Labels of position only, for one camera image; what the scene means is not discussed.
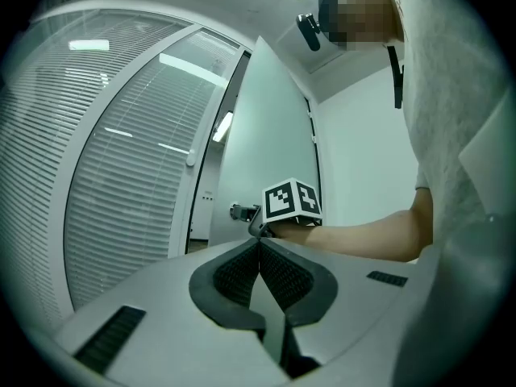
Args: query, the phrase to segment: black vent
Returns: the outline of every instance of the black vent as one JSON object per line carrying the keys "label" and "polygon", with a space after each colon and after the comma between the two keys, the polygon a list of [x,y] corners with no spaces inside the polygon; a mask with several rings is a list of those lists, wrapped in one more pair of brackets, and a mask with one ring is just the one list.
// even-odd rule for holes
{"label": "black vent", "polygon": [[75,355],[86,367],[103,374],[136,329],[145,311],[123,306]]}
{"label": "black vent", "polygon": [[213,276],[217,291],[249,308],[252,287],[258,275],[258,257],[258,248],[255,246],[218,267]]}
{"label": "black vent", "polygon": [[373,271],[368,274],[368,278],[372,280],[384,282],[386,284],[396,285],[402,287],[407,282],[408,278],[399,277],[398,275],[391,275],[388,273],[381,273],[380,271]]}
{"label": "black vent", "polygon": [[264,245],[260,274],[283,311],[304,298],[314,285],[314,277],[306,269]]}

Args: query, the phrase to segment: person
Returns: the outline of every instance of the person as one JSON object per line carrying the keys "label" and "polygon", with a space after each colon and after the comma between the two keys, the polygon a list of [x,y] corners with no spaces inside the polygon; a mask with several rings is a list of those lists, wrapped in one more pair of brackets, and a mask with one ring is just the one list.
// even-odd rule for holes
{"label": "person", "polygon": [[409,209],[365,225],[278,222],[270,225],[275,235],[351,256],[410,261],[483,219],[459,154],[512,81],[478,14],[465,0],[319,0],[319,23],[348,50],[404,42],[402,109],[418,160],[415,198]]}

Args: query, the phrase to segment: headset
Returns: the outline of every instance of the headset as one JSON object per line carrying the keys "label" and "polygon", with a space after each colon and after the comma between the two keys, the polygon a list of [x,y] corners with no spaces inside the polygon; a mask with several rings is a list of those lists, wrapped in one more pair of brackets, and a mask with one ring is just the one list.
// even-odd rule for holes
{"label": "headset", "polygon": [[[298,15],[296,18],[296,24],[298,25],[299,31],[305,38],[308,47],[313,51],[317,52],[321,48],[319,43],[318,34],[323,33],[324,36],[336,46],[339,46],[343,50],[346,50],[346,33],[335,30],[331,25],[330,21],[331,13],[335,13],[335,7],[337,6],[337,0],[319,0],[319,21],[316,21],[314,15],[309,13],[307,15]],[[394,82],[394,107],[396,109],[402,108],[403,99],[403,72],[402,68],[400,72],[400,66],[397,61],[396,49],[394,46],[385,46],[389,53],[389,60],[391,69],[393,70],[393,82]]]}

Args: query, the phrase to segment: ceiling light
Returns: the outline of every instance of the ceiling light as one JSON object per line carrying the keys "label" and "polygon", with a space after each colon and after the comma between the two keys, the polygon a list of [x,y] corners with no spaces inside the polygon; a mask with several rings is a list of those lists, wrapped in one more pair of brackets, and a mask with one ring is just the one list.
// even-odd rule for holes
{"label": "ceiling light", "polygon": [[109,50],[109,40],[70,40],[68,42],[70,50]]}
{"label": "ceiling light", "polygon": [[227,88],[227,79],[216,75],[209,70],[203,69],[196,64],[190,63],[189,61],[178,59],[177,57],[165,55],[164,53],[160,53],[160,63],[163,63],[167,66],[172,66],[173,68],[183,70],[189,74],[193,74],[194,76],[200,77],[205,81],[209,81],[217,86],[222,86],[224,89]]}
{"label": "ceiling light", "polygon": [[110,127],[104,127],[104,129],[106,129],[108,132],[116,133],[117,135],[124,135],[132,138],[132,135],[127,132],[117,131],[116,129],[111,129]]}
{"label": "ceiling light", "polygon": [[224,116],[224,119],[218,125],[217,131],[215,132],[215,135],[213,136],[213,140],[215,142],[220,142],[220,139],[224,137],[224,135],[227,132],[227,129],[229,129],[229,126],[231,125],[231,120],[233,119],[233,114],[231,112],[227,112],[226,116]]}
{"label": "ceiling light", "polygon": [[175,148],[174,146],[165,145],[165,144],[158,144],[158,145],[162,146],[163,148],[172,149],[173,151],[176,151],[176,152],[185,153],[186,155],[188,155],[188,154],[189,154],[189,152],[188,152],[188,151],[185,151],[185,150],[183,150],[183,149]]}

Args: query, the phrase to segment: window blinds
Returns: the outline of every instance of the window blinds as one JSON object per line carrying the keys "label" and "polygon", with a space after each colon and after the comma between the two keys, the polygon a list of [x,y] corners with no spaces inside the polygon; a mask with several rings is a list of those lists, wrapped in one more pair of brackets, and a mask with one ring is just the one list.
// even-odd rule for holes
{"label": "window blinds", "polygon": [[[54,32],[56,24],[61,29]],[[7,76],[0,92],[0,268],[13,308],[41,329],[50,331],[61,321],[48,265],[47,225],[64,150],[113,77],[184,26],[134,11],[82,12],[42,20],[36,34],[53,34],[41,36],[37,48],[22,38],[19,47],[25,53],[16,48],[11,53],[17,63],[28,58]],[[34,35],[29,32],[27,38]],[[70,50],[74,40],[107,40],[109,50]]]}
{"label": "window blinds", "polygon": [[66,211],[64,260],[74,308],[167,257],[185,160],[235,53],[207,31],[184,38],[143,67],[98,121]]}

